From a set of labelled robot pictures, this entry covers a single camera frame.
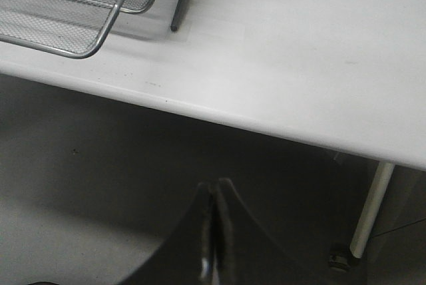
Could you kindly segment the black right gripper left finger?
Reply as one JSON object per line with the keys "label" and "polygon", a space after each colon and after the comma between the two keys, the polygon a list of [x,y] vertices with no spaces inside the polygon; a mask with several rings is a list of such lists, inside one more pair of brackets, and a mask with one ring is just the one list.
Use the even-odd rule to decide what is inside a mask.
{"label": "black right gripper left finger", "polygon": [[213,218],[210,185],[202,182],[171,235],[121,284],[213,283]]}

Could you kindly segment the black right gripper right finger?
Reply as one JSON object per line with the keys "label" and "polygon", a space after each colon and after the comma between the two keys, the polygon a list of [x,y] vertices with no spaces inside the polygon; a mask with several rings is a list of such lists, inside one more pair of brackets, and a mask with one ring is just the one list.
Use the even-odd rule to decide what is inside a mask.
{"label": "black right gripper right finger", "polygon": [[[333,181],[221,178],[215,202],[222,284],[365,284],[366,265],[349,250],[354,213]],[[329,268],[332,248],[347,252],[347,272]]]}

